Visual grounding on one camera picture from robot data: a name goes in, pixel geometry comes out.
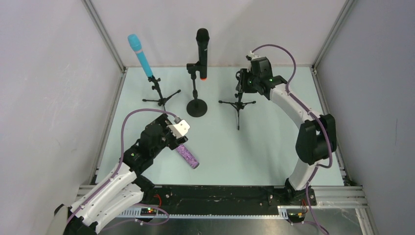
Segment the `black microphone orange end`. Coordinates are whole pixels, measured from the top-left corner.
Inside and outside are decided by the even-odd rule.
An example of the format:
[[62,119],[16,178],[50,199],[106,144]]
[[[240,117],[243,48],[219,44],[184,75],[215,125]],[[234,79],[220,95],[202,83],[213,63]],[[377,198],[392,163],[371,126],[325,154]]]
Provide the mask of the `black microphone orange end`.
[[200,79],[207,79],[207,69],[208,69],[208,43],[210,37],[208,30],[206,28],[200,28],[196,34],[196,41],[198,45],[198,56],[199,60],[197,62],[198,71],[200,73]]

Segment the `black tripod shock mount stand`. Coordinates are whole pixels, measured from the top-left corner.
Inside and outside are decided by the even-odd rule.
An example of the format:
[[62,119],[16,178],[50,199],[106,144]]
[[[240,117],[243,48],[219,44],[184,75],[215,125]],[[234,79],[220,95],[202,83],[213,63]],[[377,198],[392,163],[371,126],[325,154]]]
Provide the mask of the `black tripod shock mount stand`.
[[240,111],[243,110],[249,104],[256,104],[256,101],[242,102],[243,93],[241,93],[241,92],[237,92],[235,94],[235,97],[237,98],[236,102],[228,102],[228,101],[219,100],[218,103],[220,103],[220,104],[229,104],[236,110],[236,112],[237,112],[237,130],[240,130]]

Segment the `small black tripod stand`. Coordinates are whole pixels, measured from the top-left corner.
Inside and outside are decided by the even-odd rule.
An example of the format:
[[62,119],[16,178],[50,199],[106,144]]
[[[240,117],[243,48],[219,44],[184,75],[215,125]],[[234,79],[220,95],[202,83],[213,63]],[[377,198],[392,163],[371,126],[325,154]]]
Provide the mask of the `small black tripod stand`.
[[181,90],[179,89],[176,92],[174,92],[173,94],[164,97],[162,95],[161,88],[160,88],[160,85],[159,85],[159,82],[161,82],[161,79],[160,78],[155,78],[154,76],[151,76],[151,77],[148,77],[148,81],[151,82],[151,83],[153,83],[151,89],[153,91],[156,91],[157,92],[157,94],[159,96],[159,99],[142,99],[142,101],[143,102],[155,102],[155,103],[157,103],[158,106],[162,107],[164,111],[166,110],[166,103],[174,95],[177,95],[177,94],[179,94],[181,92]]

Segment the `blue microphone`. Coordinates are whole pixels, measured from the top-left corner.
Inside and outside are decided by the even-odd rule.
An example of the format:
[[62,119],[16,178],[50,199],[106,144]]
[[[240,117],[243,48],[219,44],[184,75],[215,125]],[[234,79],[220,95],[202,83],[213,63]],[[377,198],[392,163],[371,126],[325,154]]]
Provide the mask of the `blue microphone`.
[[148,60],[144,54],[144,51],[142,49],[141,42],[136,34],[130,34],[128,37],[128,42],[133,50],[133,52],[136,54],[136,57],[144,71],[147,77],[153,77],[153,72],[151,70],[151,67],[148,63]]

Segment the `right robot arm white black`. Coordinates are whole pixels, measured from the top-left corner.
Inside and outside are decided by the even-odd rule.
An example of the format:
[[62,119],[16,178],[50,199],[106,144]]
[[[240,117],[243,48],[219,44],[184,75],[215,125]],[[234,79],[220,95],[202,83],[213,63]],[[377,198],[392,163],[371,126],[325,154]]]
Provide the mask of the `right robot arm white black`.
[[282,76],[274,76],[267,57],[248,55],[250,65],[236,74],[239,93],[258,93],[280,107],[297,126],[298,161],[286,180],[291,191],[305,190],[318,168],[331,168],[337,147],[335,118],[314,112],[290,89]]

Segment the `purple glitter microphone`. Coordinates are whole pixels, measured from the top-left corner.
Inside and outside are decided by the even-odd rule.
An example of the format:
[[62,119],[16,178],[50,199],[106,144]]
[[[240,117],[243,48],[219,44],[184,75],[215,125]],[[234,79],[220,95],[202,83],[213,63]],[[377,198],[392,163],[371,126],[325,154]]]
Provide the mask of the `purple glitter microphone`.
[[178,146],[176,151],[182,156],[182,158],[189,164],[192,169],[196,169],[199,166],[199,161],[183,144]]

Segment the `black round base mic stand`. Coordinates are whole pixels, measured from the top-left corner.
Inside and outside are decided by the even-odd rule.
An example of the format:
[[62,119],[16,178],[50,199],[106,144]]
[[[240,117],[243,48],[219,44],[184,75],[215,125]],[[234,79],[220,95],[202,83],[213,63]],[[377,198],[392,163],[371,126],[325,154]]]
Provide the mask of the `black round base mic stand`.
[[186,65],[187,72],[190,74],[190,78],[192,80],[192,95],[193,99],[190,100],[186,106],[187,113],[194,117],[199,118],[206,114],[208,107],[205,101],[198,98],[198,91],[196,89],[196,72],[201,71],[200,62],[196,63],[189,63]]

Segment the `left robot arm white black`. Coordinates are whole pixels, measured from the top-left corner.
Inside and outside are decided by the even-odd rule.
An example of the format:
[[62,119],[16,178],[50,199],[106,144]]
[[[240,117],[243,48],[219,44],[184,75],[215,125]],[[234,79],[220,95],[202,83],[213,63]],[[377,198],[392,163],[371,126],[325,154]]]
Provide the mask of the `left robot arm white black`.
[[114,218],[140,203],[154,184],[142,174],[165,149],[176,149],[188,139],[190,125],[170,112],[150,122],[127,150],[122,149],[119,162],[87,194],[68,206],[63,235],[97,235]]

